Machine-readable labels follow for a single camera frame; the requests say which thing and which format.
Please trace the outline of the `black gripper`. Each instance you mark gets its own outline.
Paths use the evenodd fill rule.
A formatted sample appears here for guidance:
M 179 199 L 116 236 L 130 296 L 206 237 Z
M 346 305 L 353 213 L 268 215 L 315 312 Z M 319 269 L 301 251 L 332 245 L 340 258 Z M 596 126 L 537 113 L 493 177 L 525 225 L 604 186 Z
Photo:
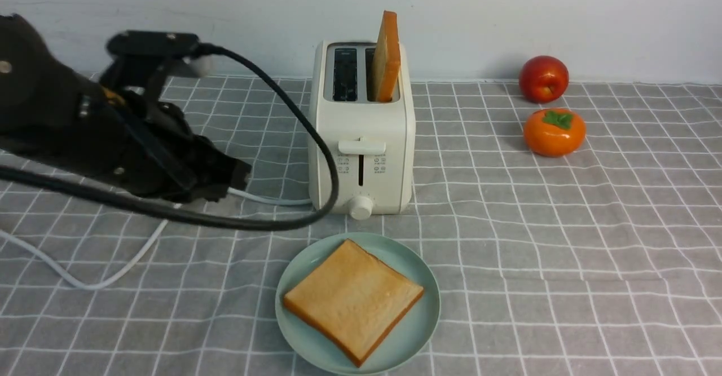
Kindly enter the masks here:
M 178 106 L 147 101 L 126 89 L 103 87 L 102 93 L 124 137 L 116 147 L 101 147 L 106 157 L 117 157 L 99 171 L 101 183 L 139 198 L 173 203 L 216 202 L 230 189 L 247 188 L 250 163 L 194 134 Z

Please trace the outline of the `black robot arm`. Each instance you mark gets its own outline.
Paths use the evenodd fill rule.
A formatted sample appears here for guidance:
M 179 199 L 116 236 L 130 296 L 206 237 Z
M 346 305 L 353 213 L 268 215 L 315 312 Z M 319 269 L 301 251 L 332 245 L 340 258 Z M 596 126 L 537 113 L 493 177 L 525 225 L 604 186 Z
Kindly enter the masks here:
M 251 165 L 194 134 L 160 99 L 170 76 L 200 77 L 193 33 L 126 30 L 107 42 L 98 81 L 61 63 L 18 14 L 2 16 L 2 149 L 139 198 L 218 201 Z

